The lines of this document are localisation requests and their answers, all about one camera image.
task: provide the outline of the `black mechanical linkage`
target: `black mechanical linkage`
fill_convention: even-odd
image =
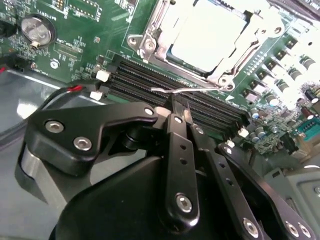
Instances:
[[[48,122],[53,121],[60,124],[48,128]],[[79,192],[86,189],[66,205],[53,239],[113,236],[114,229],[126,231],[128,228],[127,225],[120,228],[118,225],[122,223],[117,224],[116,220],[127,214],[135,218],[132,221],[137,229],[130,228],[135,234],[141,234],[142,225],[161,223],[144,232],[148,239],[159,239],[156,231],[171,234],[165,239],[181,239],[184,235],[186,239],[197,239],[195,233],[200,229],[209,231],[207,226],[211,223],[206,221],[211,218],[219,218],[222,228],[226,225],[223,239],[316,239],[306,222],[244,162],[237,147],[231,149],[225,144],[217,147],[193,122],[188,101],[179,95],[171,95],[163,106],[156,108],[136,102],[37,112],[29,120],[25,144],[31,155],[44,163],[41,166],[56,183],[55,191],[61,189],[64,195],[66,184],[74,186],[77,180],[83,184],[78,187]],[[107,151],[105,159],[109,159],[137,150],[146,150],[146,157],[110,180],[107,178],[94,186],[88,184],[90,170],[102,152]],[[28,172],[24,169],[28,165],[26,162],[25,159],[20,162],[24,172]],[[53,174],[52,168],[60,173]],[[196,169],[203,169],[205,177],[199,177]],[[200,179],[205,179],[209,186],[205,188],[208,194],[204,194]],[[39,178],[35,179],[35,184],[39,186],[37,191],[44,189]],[[48,202],[46,194],[39,198]],[[126,212],[119,214],[113,207],[124,208]],[[91,208],[98,214],[97,219],[108,221],[105,223],[108,227],[98,227],[99,224],[89,230],[78,227],[78,224],[88,225],[80,216],[90,214]],[[215,216],[215,208],[222,209],[223,216]],[[70,215],[79,217],[70,223]],[[74,229],[76,238],[70,235],[70,229],[66,235],[65,224],[71,224],[72,229],[77,226]],[[115,236],[110,239],[118,239],[118,235]]]

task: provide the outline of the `green circuit board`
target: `green circuit board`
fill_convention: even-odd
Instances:
[[[30,47],[21,34],[0,38],[0,53],[18,51],[21,56],[32,60],[34,71],[65,83],[89,78],[99,55],[104,56],[103,68],[115,55],[146,65],[128,46],[126,39],[129,34],[144,32],[155,4],[156,0],[0,0],[2,20],[19,23],[23,17],[36,13],[48,18],[57,33],[53,44],[37,50]],[[288,31],[295,24],[296,18],[283,12],[282,21]],[[256,107],[266,113],[258,121],[265,126],[267,135],[255,145],[263,154],[272,150],[280,136],[295,131],[305,121],[298,109],[292,110],[284,120],[285,108],[282,106],[270,107],[264,96],[255,102],[248,102],[243,96],[255,78],[256,71],[284,48],[289,37],[289,34],[284,33],[279,38],[268,39],[234,79],[233,91],[209,93],[237,108],[249,110]],[[58,68],[51,67],[52,61],[58,62]],[[186,79],[155,65],[148,64],[148,67],[195,87]],[[308,108],[311,106],[308,102],[304,104]],[[297,120],[294,125],[286,124],[293,119]],[[272,133],[274,126],[278,128],[277,133]]]

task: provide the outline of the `wire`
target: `wire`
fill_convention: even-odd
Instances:
[[[63,87],[54,91],[39,106],[39,108],[35,111],[35,113],[43,109],[61,108],[71,99],[78,96],[82,89],[83,89],[82,86],[74,86],[74,87]],[[26,119],[22,120],[18,124],[0,133],[0,151],[9,147],[13,143],[17,142],[24,136],[29,117],[27,117]]]
[[[191,87],[185,87],[185,88],[178,88],[175,90],[164,90],[163,88],[158,87],[151,87],[152,92],[162,92],[165,94],[177,94],[182,92],[206,92],[206,91],[218,91],[222,90],[223,87],[206,87],[206,88],[191,88]]]

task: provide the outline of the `electrolytic capacitor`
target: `electrolytic capacitor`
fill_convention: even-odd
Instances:
[[[319,98],[310,89],[306,90],[304,95],[312,104],[316,104],[319,101]]]
[[[277,148],[277,146],[273,146],[272,147],[272,152],[274,152],[274,153],[279,152],[279,149]]]
[[[302,61],[302,65],[307,69],[307,70],[310,70],[310,69],[314,69],[317,67],[317,63],[311,59],[311,58],[307,58],[305,60]]]
[[[265,132],[265,130],[264,130],[264,128],[262,126],[257,127],[255,129],[255,133],[258,136],[258,138],[260,138],[260,139],[263,138],[266,135],[266,132]]]
[[[306,108],[305,106],[303,106],[303,107],[301,108],[301,112],[302,112],[302,114],[305,116],[305,118],[308,119],[308,120],[313,119],[314,116],[315,116],[315,115],[314,115],[308,108]]]
[[[300,81],[303,78],[302,73],[299,70],[294,70],[290,73],[290,77],[295,81]]]
[[[250,139],[253,143],[259,142],[260,138],[258,138],[257,134],[255,132],[250,133]]]
[[[253,119],[258,119],[259,118],[259,113],[258,113],[258,110],[256,108],[252,108],[250,110],[250,114],[251,114],[251,117]]]
[[[272,94],[265,97],[266,101],[271,107],[278,106],[279,100]]]
[[[280,89],[281,92],[283,92],[283,94],[290,94],[290,87],[286,84],[286,83],[282,83],[278,86],[278,88]]]
[[[281,150],[284,148],[284,145],[282,144],[282,142],[278,142],[276,147]]]

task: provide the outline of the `black connector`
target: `black connector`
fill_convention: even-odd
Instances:
[[[289,133],[286,133],[285,135],[280,137],[280,140],[289,155],[299,150],[295,141],[292,139]]]

